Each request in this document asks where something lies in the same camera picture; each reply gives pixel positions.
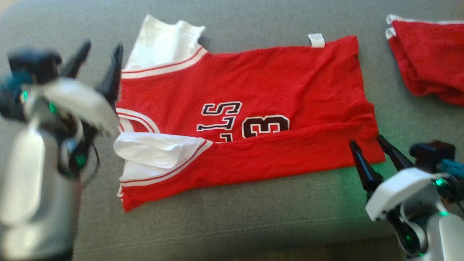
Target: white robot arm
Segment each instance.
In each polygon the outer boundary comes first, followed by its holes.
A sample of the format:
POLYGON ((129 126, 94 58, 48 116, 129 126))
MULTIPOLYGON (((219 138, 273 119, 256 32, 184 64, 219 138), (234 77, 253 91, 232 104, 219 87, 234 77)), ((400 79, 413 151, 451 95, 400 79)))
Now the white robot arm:
POLYGON ((436 173, 437 165, 454 159, 454 146, 443 142, 417 144, 414 165, 384 137, 379 137, 398 173, 383 181, 362 155, 355 141, 351 151, 367 191, 366 211, 371 220, 387 220, 411 261, 458 261, 464 257, 464 221, 448 212, 442 200, 459 204, 464 195, 460 175, 436 173))
POLYGON ((84 43, 61 73, 61 58, 53 52, 9 56, 13 76, 0 86, 0 113, 26 128, 13 142, 9 165, 2 167, 0 261, 72 259, 81 171, 94 138, 117 136, 119 123, 114 104, 122 46, 95 89, 75 79, 89 50, 90 42, 84 43))

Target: white tag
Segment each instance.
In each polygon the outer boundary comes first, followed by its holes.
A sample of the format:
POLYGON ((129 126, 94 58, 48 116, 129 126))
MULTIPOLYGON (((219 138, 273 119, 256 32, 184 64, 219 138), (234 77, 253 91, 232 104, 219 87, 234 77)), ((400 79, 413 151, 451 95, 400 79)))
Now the white tag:
POLYGON ((308 34, 309 40, 311 41, 311 46, 314 48, 324 48, 325 41, 321 33, 310 33, 308 34))

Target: wire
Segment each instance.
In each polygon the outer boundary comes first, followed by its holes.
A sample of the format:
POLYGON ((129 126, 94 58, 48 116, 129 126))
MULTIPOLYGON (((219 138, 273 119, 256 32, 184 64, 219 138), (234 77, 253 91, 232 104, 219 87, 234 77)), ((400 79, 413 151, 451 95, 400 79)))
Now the wire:
POLYGON ((98 155, 98 150, 95 147, 95 144, 93 142, 92 142, 92 148, 93 148, 93 151, 95 152, 95 157, 97 158, 97 164, 92 174, 90 174, 86 179, 84 179, 84 182, 82 182, 82 187, 84 189, 90 184, 90 182, 92 182, 92 180, 95 179, 95 177, 97 176, 98 169, 100 168, 100 156, 98 155))

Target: folded fabric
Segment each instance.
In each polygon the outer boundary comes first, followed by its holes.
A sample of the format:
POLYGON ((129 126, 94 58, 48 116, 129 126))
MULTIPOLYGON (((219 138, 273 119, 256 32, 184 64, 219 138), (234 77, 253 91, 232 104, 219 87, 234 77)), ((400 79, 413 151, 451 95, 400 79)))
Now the folded fabric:
POLYGON ((464 21, 430 22, 388 15, 386 37, 402 78, 417 96, 464 106, 464 21))

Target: gray fabric surface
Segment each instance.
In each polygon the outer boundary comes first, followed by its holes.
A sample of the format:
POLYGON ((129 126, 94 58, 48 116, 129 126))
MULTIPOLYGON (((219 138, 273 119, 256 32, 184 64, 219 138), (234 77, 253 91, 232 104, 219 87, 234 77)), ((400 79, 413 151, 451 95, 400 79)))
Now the gray fabric surface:
MULTIPOLYGON (((24 0, 0 22, 0 72, 6 53, 20 46, 49 47, 66 59, 84 39, 93 49, 80 79, 95 84, 118 41, 127 60, 144 16, 204 25, 210 52, 306 45, 308 33, 326 41, 358 35, 366 96, 380 131, 402 151, 417 141, 444 139, 464 160, 463 108, 405 89, 385 39, 389 13, 425 20, 463 20, 459 0, 24 0)), ((18 125, 0 121, 4 166, 18 125)), ((76 260, 198 260, 327 243, 390 233, 364 211, 365 193, 353 168, 258 183, 200 189, 124 213, 116 198, 123 160, 112 141, 99 139, 96 180, 84 191, 76 260)), ((391 164, 375 166, 390 176, 391 164)))
POLYGON ((238 256, 227 261, 406 261, 396 236, 305 246, 238 256))

